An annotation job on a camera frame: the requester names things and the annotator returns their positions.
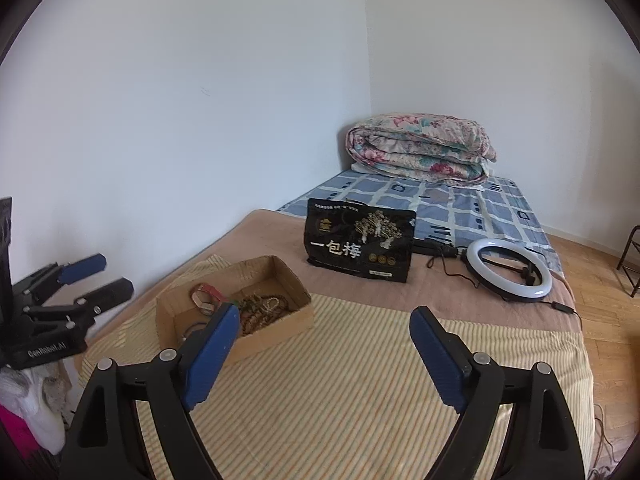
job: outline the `mattress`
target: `mattress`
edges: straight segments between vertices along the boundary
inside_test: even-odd
[[[227,237],[235,237],[236,246],[243,234],[235,229]],[[133,317],[89,348],[82,360],[82,384],[103,357],[124,365],[158,354],[158,294],[229,264],[216,254],[203,256],[162,280],[144,301],[136,301],[140,308]],[[316,274],[331,272],[311,269]],[[191,412],[220,473],[226,480],[423,478],[457,416],[442,403],[411,343],[409,312],[315,293],[312,304],[312,329],[225,365],[207,400]],[[503,366],[551,364],[588,464],[594,431],[593,376],[582,334],[462,320],[441,323],[472,351],[488,352]],[[510,410],[504,405],[498,412],[478,480],[492,476]],[[172,478],[147,403],[138,403],[138,416],[156,478]]]
[[[417,216],[416,238],[463,247],[478,238],[501,238],[539,252],[550,269],[562,272],[558,254],[516,183],[492,176],[480,188],[456,188],[347,170],[278,211],[304,218],[309,198],[411,209]]]
[[[121,325],[129,322],[131,317],[153,301],[174,280],[184,276],[196,264],[206,264],[207,259],[214,254],[231,263],[273,254],[289,266],[309,292],[345,301],[402,312],[411,312],[416,306],[426,304],[439,319],[532,330],[581,332],[576,316],[568,316],[541,303],[503,301],[500,296],[483,286],[475,288],[471,282],[460,277],[446,276],[440,262],[427,268],[430,258],[423,254],[413,254],[406,283],[365,280],[309,265],[303,243],[304,229],[305,221],[302,218],[265,209],[249,213],[220,240],[136,298],[108,322],[90,344],[119,330]],[[447,270],[452,274],[468,275],[465,264],[459,258],[448,260]],[[497,268],[496,272],[500,273],[501,269]],[[574,307],[575,299],[566,281],[561,276],[553,276],[552,281],[553,287],[547,299]]]

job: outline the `baseboard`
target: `baseboard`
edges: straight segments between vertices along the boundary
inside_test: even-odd
[[[540,227],[542,227],[545,230],[545,233],[548,235],[564,238],[565,240],[569,240],[570,242],[576,242],[577,244],[584,245],[584,246],[590,247],[591,249],[596,249],[598,251],[602,251],[603,253],[611,254],[612,256],[616,256],[618,258],[622,256],[622,251],[612,249],[611,247],[607,247],[606,245],[602,245],[597,242],[593,242],[592,240],[588,240],[587,238],[572,235],[571,233],[567,233],[565,231],[561,231],[560,229],[556,229],[555,227],[549,227],[546,225],[543,225]]]

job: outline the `floral quilt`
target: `floral quilt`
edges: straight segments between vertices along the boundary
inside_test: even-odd
[[[434,114],[374,116],[351,129],[346,148],[375,173],[457,187],[482,184],[496,160],[480,124]]]

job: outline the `white wall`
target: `white wall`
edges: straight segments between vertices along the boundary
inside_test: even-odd
[[[366,0],[373,113],[479,121],[542,224],[640,223],[640,54],[603,0]]]
[[[101,251],[141,292],[369,113],[364,0],[46,0],[0,68],[13,275]]]

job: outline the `white ring light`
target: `white ring light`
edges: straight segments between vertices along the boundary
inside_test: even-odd
[[[523,263],[529,262],[533,266],[534,273],[540,278],[539,285],[523,285],[514,283],[491,270],[480,257],[483,250],[496,249],[512,251],[521,256]],[[471,242],[466,250],[466,263],[469,270],[488,288],[504,296],[508,300],[515,301],[539,301],[551,292],[553,279],[544,262],[531,251],[506,240],[494,238],[482,238]]]

